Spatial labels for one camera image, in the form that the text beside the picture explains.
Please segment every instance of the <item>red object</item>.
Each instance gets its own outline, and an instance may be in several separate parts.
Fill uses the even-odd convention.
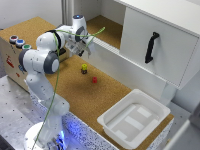
[[[93,82],[93,83],[97,83],[97,77],[93,77],[93,78],[92,78],[92,82]]]
[[[19,75],[18,73],[16,73],[16,75],[17,75],[18,77],[20,77],[20,75]]]
[[[14,65],[13,65],[13,63],[12,63],[12,61],[11,61],[11,59],[10,59],[10,56],[8,56],[6,62],[7,62],[12,68],[14,68]]]

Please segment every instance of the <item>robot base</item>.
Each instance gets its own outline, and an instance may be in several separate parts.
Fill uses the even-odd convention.
[[[41,129],[42,124],[43,124],[43,122],[35,124],[26,132],[25,137],[24,137],[24,150],[32,150],[32,147],[35,143],[34,138],[37,136],[37,133]],[[64,144],[65,149],[64,150],[66,150],[68,143],[66,143],[66,140],[65,140],[65,144]],[[41,148],[37,144],[35,144],[35,147],[33,150],[49,150],[49,148],[47,146],[45,148]]]

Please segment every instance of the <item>white robotic arm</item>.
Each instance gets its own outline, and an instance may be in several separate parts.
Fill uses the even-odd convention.
[[[53,74],[59,67],[59,59],[55,51],[64,47],[66,41],[68,45],[75,45],[70,50],[82,56],[84,49],[77,46],[79,43],[87,45],[86,51],[90,55],[93,48],[92,36],[86,28],[85,18],[82,15],[73,17],[73,26],[60,26],[55,30],[47,31],[37,38],[37,50],[23,50],[19,55],[19,62],[24,71],[28,72],[26,84],[29,90],[47,108],[50,107],[54,97],[54,89],[49,83],[45,74]],[[51,149],[49,142],[55,142],[62,132],[62,116],[69,111],[69,103],[59,95],[55,95],[51,111],[44,122],[43,129],[36,143],[36,150]],[[34,140],[25,146],[25,150],[33,146]]]

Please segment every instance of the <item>black handle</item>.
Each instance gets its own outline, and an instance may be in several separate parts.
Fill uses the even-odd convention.
[[[148,49],[147,49],[147,54],[145,57],[145,63],[148,64],[149,62],[151,62],[153,60],[153,57],[151,57],[151,53],[153,50],[153,45],[154,45],[154,40],[157,39],[160,35],[156,32],[153,32],[153,36],[151,37],[150,41],[149,41],[149,45],[148,45]]]

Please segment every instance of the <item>wooden countertop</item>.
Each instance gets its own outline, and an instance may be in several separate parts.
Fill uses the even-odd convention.
[[[24,39],[27,44],[32,45],[35,49],[37,37],[53,28],[55,26],[36,17],[0,31],[0,36],[9,41],[11,35],[18,35],[19,38]],[[81,65],[84,63],[88,65],[88,73],[83,75],[81,73]],[[51,84],[55,86],[56,74],[46,76]],[[92,77],[97,77],[98,82],[92,83]],[[78,56],[73,56],[60,64],[57,93],[69,102],[72,113],[119,149],[123,148],[104,133],[102,126],[97,123],[97,118],[130,91],[131,89],[88,64]],[[169,115],[137,150],[146,149],[172,119],[173,115]]]

